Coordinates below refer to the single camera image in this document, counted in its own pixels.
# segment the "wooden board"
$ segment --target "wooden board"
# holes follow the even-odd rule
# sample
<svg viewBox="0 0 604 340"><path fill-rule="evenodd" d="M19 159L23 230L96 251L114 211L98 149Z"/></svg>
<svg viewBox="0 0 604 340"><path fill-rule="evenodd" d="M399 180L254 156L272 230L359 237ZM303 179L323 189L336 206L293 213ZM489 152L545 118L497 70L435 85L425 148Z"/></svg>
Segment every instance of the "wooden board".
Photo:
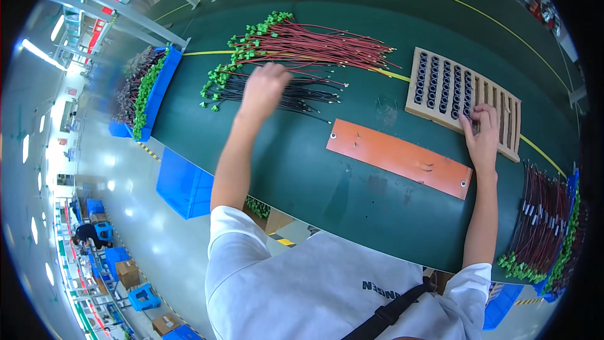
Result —
<svg viewBox="0 0 604 340"><path fill-rule="evenodd" d="M404 140L336 119L328 150L374 165L461 200L466 199L472 168Z"/></svg>
<svg viewBox="0 0 604 340"><path fill-rule="evenodd" d="M418 84L418 76L420 70L421 53L427 54L428 67L426 68L424 89L421 96L421 104L416 103L416 92ZM435 93L434 108L428 107L428 94L429 94L429 79L431 74L430 63L433 57L438 57L438 72L437 72L437 88ZM440 105L443 102L443 80L445 71L445 61L450 62L450 83L449 83L449 96L446 100L445 112L441 112ZM453 91L454 91L454 67L459 66L461 69L461 90L459 95L460 110L458 115L462 114L463 103L466 97L464 90L464 77L466 71L471 74L471 94L469 95L470 108L480 103L486 102L493 106L497 110L497 115L500 120L500 144L498 151L506 156L513 162L518 163L520 158L518 157L518 145L520 141L520 100L516 96L510 94L506 89L498 86L496 83L480 75L479 73L461 65L451 59L443 57L441 55L432 53L428 50L415 48L413 53L413 66L411 70L411 81L409 83L409 93L407 94L407 102L405 110L409 113L432 120L438 124L444 125L449 129L455 130L456 132L463 133L461 122L459 118L453 118Z"/></svg>

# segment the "green workbench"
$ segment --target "green workbench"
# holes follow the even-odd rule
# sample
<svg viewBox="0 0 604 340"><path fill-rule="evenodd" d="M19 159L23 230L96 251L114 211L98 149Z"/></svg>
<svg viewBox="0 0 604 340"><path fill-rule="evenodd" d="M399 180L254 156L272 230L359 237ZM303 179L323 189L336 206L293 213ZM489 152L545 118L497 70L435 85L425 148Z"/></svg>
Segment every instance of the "green workbench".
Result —
<svg viewBox="0 0 604 340"><path fill-rule="evenodd" d="M578 87L580 77L568 56L514 0L459 1L484 13L453 0L300 0L295 5L294 0L202 0L194 11L183 0L162 0L147 15L161 24L173 23L170 29L175 34L192 37L187 52L226 50L233 34L245 33L245 25L263 21L274 10L293 12L301 23L370 35L397 48L389 60L403 69L393 72L407 77L414 47L431 50L517 96L522 101L522 134L570 173L573 161L578 160L579 143L566 87ZM225 102L217 113L202 109L199 91L207 72L228 60L229 55L183 57L152 133L210 173L215 172L239 104ZM350 86L341 94L342 104L317 105L324 118L353 122L472 166L461 134L404 111L407 82L351 67L336 69L332 78ZM475 179L466 200L456 199L326 150L331 128L311 117L277 111L254 145L250 194L358 244L457 272L475 199ZM519 155L557 176L555 168L524 141ZM500 219L496 254L500 255L507 250L521 204L524 170L522 163L502 155L496 167ZM497 266L492 276L494 281L520 283L506 279Z"/></svg>

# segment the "concrete floor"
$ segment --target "concrete floor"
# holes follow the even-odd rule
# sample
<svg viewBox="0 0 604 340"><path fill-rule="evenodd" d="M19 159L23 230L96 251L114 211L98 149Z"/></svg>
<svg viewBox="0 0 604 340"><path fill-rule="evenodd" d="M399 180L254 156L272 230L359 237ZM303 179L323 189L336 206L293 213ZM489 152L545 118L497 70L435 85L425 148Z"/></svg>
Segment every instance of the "concrete floor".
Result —
<svg viewBox="0 0 604 340"><path fill-rule="evenodd" d="M107 115L94 110L87 114L78 173L104 181L97 187L120 236L118 242L123 242L142 274L171 309L207 339L214 339L204 295L210 217L184 220L170 208L155 192L160 163L131 139L111 137L108 123ZM161 143L152 138L146 145L161 158ZM115 184L112 191L105 188L110 180ZM305 223L294 221L278 233L301 243L309 236L306 227ZM273 255L289 249L271 238L268 246ZM525 287L519 297L533 298L536 294L531 286ZM156 339L150 320L170 312L170 307L162 302L158 309L145 313L129 309L126 315L140 335ZM514 306L497 329L486 331L483 336L487 340L532 340L555 307L556 303L547 302Z"/></svg>

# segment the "wrist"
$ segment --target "wrist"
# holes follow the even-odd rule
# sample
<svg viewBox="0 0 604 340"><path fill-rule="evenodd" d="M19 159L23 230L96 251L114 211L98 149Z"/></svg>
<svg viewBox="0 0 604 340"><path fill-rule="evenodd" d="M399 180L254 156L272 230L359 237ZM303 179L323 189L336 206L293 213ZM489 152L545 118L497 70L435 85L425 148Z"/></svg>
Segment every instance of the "wrist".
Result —
<svg viewBox="0 0 604 340"><path fill-rule="evenodd" d="M476 183L478 184L497 184L497 172L493 170L476 170Z"/></svg>

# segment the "fingers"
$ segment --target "fingers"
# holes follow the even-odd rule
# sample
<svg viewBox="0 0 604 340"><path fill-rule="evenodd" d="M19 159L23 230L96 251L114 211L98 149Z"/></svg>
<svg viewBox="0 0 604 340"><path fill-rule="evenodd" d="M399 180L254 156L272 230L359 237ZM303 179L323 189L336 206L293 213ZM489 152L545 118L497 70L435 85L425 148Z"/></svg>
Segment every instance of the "fingers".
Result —
<svg viewBox="0 0 604 340"><path fill-rule="evenodd" d="M479 112L479 113L488 113L488 117L489 117L489 125L492 128L499 128L499 116L497 115L497 110L495 108L493 108L492 106L490 106L489 104L485 104L484 102L476 105L474 107L474 112ZM472 118L474 121L479 121L478 118Z"/></svg>
<svg viewBox="0 0 604 340"><path fill-rule="evenodd" d="M461 127L463 127L463 133L466 136L466 145L470 146L474 142L474 133L472 132L470 120L465 116L460 116L459 121L461 122Z"/></svg>

